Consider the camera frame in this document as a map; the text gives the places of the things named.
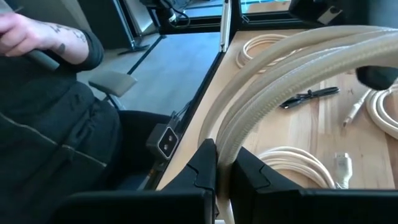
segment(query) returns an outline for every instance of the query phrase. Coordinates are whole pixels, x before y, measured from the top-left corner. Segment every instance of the tool handle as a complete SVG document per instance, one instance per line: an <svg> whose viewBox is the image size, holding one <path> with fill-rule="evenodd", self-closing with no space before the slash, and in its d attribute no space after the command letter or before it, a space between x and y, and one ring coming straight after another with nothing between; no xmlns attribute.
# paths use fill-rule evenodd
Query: tool handle
<svg viewBox="0 0 398 224"><path fill-rule="evenodd" d="M52 72L60 66L58 62L39 50L33 50L27 53L26 57Z"/></svg>

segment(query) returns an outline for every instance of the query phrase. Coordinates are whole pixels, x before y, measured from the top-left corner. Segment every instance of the tattoo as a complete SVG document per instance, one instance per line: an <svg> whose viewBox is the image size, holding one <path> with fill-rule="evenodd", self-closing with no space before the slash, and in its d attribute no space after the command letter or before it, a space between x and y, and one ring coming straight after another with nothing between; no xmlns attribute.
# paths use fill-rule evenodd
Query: tattoo
<svg viewBox="0 0 398 224"><path fill-rule="evenodd" d="M73 34L77 39L80 39L83 43L87 42L86 35L82 33L80 30L73 30Z"/></svg>
<svg viewBox="0 0 398 224"><path fill-rule="evenodd" d="M73 29L73 28L70 28L70 27L67 27L67 26L62 26L62 25L59 25L59 24L49 24L49 23L41 22L41 21L37 21L37 22L40 23L40 24L49 26L56 33L60 33L61 30L72 31L77 39L80 39L83 43L87 42L86 35L84 33L82 33L80 30Z"/></svg>
<svg viewBox="0 0 398 224"><path fill-rule="evenodd" d="M65 44L61 44L56 50L55 53L59 54L59 55L63 55L63 53L65 53L65 49L67 47L65 46Z"/></svg>

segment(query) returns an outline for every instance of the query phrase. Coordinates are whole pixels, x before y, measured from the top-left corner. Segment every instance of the wooden desk surface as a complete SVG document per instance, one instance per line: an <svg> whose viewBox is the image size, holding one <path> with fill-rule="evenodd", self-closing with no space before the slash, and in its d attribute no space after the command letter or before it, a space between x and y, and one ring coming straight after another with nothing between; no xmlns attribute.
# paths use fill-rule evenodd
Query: wooden desk surface
<svg viewBox="0 0 398 224"><path fill-rule="evenodd" d="M260 34L292 35L296 32L300 30L248 31L238 32L235 35L158 189L169 183L196 152L203 120L216 96L238 72L235 56L244 43ZM354 172L350 188L393 189L395 187L393 176L397 176L393 170L398 169L396 167L398 141L378 129L370 120L366 110L360 112L348 129L341 128L347 112L366 88L358 83L355 75L347 73L325 80L315 85L312 90L330 86L338 86L341 89L340 93L329 98L312 100L298 108L277 109L277 113L274 111L266 116L246 139L244 147L253 154L259 154L265 149L276 146L299 147L321 160L332 175L334 153L348 152L353 160ZM398 106L392 103L393 98L395 96L388 99L387 109L397 115ZM213 137L216 136L226 111L216 123ZM313 187L309 180L298 174L285 172L283 174L304 187Z"/></svg>

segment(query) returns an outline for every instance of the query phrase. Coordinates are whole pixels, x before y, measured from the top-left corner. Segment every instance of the cream cable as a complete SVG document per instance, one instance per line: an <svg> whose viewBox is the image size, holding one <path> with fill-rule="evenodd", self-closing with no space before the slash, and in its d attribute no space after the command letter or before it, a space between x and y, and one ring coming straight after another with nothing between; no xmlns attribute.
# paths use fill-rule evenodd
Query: cream cable
<svg viewBox="0 0 398 224"><path fill-rule="evenodd" d="M339 27L324 27L315 30L308 30L299 34L293 35L277 42L270 46L266 51L259 54L246 64L232 79L222 92L217 96L215 102L212 104L204 122L201 127L198 145L204 139L210 136L211 129L221 112L232 99L234 94L258 72L264 65L267 65L275 59L297 49L302 49L310 45L320 44L335 38L346 37L349 35L361 34L365 32L374 32L378 30L386 30L384 27L372 26L339 26Z"/></svg>
<svg viewBox="0 0 398 224"><path fill-rule="evenodd" d="M322 188L336 188L326 167L315 156L302 149L275 147L261 153L258 158L274 170L292 170L308 177Z"/></svg>
<svg viewBox="0 0 398 224"><path fill-rule="evenodd" d="M257 99L251 105L248 105L242 116L232 120L231 125L227 126L226 133L221 138L221 149L219 148L221 152L218 161L219 177L221 177L219 181L221 188L218 195L219 204L222 205L220 207L226 208L229 204L228 184L231 164L236 159L245 137L263 116L303 88L308 88L326 78L352 68L379 65L378 62L380 61L377 61L379 58L396 57L397 52L398 35L385 35L308 62L263 89ZM269 63L269 60L267 60L269 58L255 59L247 64L248 69L241 70L243 71L242 77L249 76L248 72L251 72L252 75L256 71L255 68L259 67L255 64Z"/></svg>
<svg viewBox="0 0 398 224"><path fill-rule="evenodd" d="M398 84L393 84L390 89L384 91L368 90L359 101L354 104L353 109L346 117L343 126L350 124L354 119L362 104L366 102L366 110L368 111L372 121L385 133L395 139L398 139L398 122L392 119L384 108L384 99L398 91Z"/></svg>
<svg viewBox="0 0 398 224"><path fill-rule="evenodd" d="M261 44L274 44L280 40L285 39L287 36L285 35L279 35L279 34L264 34L264 35L259 35L255 38L252 38L251 40L247 41L245 43L245 45L243 46L243 48L239 51L239 53L236 55L236 64L238 65L239 68L243 68L243 66L250 60L252 60L253 58L248 54L248 52L257 47L258 45ZM265 72L268 68L274 66L276 63L280 62L281 60L285 59L286 57L281 57L278 58L276 60L274 60L273 62L271 62L270 64L266 65L264 68L262 68L259 73L263 73Z"/></svg>
<svg viewBox="0 0 398 224"><path fill-rule="evenodd" d="M254 100L254 96L260 92L263 88L266 86L270 85L272 82L277 80L278 78L282 77L285 75L287 72L307 63L310 62L322 55L325 55L327 52L333 52L338 49L328 49L324 50L321 52L315 52L314 54L304 56L302 58L299 58L293 62L290 62L288 64L285 64L278 69L271 70L270 72L267 72L264 74L264 76L254 82L245 92L242 96L239 97L239 99L232 105L232 107L229 109L228 113L225 115L223 122L221 123L221 126L218 130L217 133L217 138L216 138L216 143L218 144L221 140L221 136L225 131L226 126L231 122L232 118L237 115L238 111L247 103L252 100Z"/></svg>
<svg viewBox="0 0 398 224"><path fill-rule="evenodd" d="M329 40L322 44L318 44L312 47L308 47L297 52L294 55L284 59L279 62L277 65L271 67L268 71L266 71L262 77L258 78L259 81L252 83L249 88L244 92L242 96L238 98L238 100L232 105L229 109L229 113L224 117L223 123L220 126L220 129L217 134L216 139L220 139L220 136L224 132L226 125L231 121L232 116L238 112L240 108L244 106L246 102L248 102L256 93L258 93L261 89L265 88L267 85L283 76L285 73L291 71L292 69L298 67L301 64L305 64L307 61L313 60L317 57L322 56L330 50L336 49L336 47L348 46L355 44L357 42L362 42L364 40L369 40L375 37L380 37L385 34L391 34L393 32L397 32L395 29L386 29L382 31L368 32L364 34L356 34L348 37L343 37L335 40Z"/></svg>

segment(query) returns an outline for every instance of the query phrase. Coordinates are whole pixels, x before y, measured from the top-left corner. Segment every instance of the cable connector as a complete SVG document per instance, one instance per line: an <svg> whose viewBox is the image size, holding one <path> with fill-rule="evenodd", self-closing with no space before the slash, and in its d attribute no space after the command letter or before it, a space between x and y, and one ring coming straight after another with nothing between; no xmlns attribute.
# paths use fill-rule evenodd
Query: cable connector
<svg viewBox="0 0 398 224"><path fill-rule="evenodd" d="M335 182L336 188L348 189L349 180L353 176L353 162L346 152L335 154Z"/></svg>
<svg viewBox="0 0 398 224"><path fill-rule="evenodd" d="M351 122L354 120L355 116L358 114L359 110L361 109L362 105L364 104L366 97L368 97L370 93L370 90L368 90L359 100L356 102L353 107L351 108L351 111L346 116L346 119L343 121L343 127L347 127L347 125L351 124Z"/></svg>

